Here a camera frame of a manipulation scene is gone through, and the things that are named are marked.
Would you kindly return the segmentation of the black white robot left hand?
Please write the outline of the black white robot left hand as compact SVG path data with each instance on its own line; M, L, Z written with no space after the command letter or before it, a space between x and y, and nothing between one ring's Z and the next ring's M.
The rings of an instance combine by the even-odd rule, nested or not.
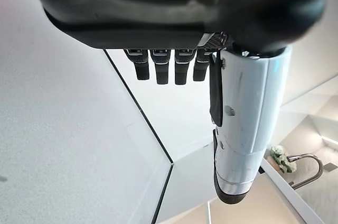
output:
M322 17L326 0L40 0L60 31L96 49L122 49L137 78L184 85L210 74L214 186L221 201L249 192L276 125L291 44Z

